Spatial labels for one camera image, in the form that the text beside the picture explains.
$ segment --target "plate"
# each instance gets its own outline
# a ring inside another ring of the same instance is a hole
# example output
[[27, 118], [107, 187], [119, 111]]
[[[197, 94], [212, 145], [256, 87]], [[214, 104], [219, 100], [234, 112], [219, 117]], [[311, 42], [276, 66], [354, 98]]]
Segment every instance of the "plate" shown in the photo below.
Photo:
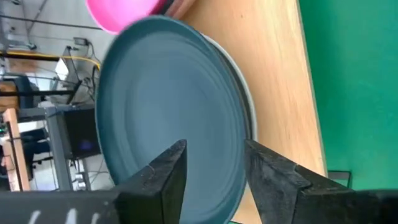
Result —
[[168, 17], [148, 17], [116, 37], [101, 69], [96, 125], [115, 184], [176, 140], [187, 140], [180, 223], [226, 223], [244, 186], [251, 137], [238, 80], [206, 39]]

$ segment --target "green backdrop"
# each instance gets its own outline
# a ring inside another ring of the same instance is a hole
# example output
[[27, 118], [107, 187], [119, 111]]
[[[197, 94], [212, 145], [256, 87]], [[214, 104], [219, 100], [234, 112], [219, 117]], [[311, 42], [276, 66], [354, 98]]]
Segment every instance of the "green backdrop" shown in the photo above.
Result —
[[398, 1], [300, 0], [329, 170], [398, 188]]

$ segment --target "wooden table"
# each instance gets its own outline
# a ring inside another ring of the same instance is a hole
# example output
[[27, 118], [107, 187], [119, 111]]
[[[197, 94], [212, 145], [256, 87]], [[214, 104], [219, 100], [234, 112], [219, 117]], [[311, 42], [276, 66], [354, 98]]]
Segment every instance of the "wooden table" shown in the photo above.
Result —
[[[183, 21], [239, 65], [254, 99], [259, 142], [326, 175], [297, 0], [197, 0]], [[261, 223], [248, 188], [233, 220]]]
[[21, 135], [19, 133], [18, 128], [18, 119], [17, 119], [17, 112], [14, 108], [7, 109], [2, 114], [3, 121], [10, 122], [11, 125], [11, 133], [12, 137], [14, 138], [13, 143], [16, 151], [16, 158], [12, 153], [12, 147], [10, 141], [4, 141], [2, 148], [4, 151], [4, 157], [6, 158], [6, 166], [7, 166], [7, 174], [8, 174], [8, 181], [10, 183], [10, 190], [11, 191], [20, 191], [21, 188], [19, 187], [19, 180], [17, 176], [16, 170], [16, 163], [18, 163], [19, 173], [21, 175], [21, 184], [23, 191], [30, 190], [29, 179], [27, 175], [27, 168], [25, 162], [25, 155], [22, 148], [22, 141], [20, 139]]

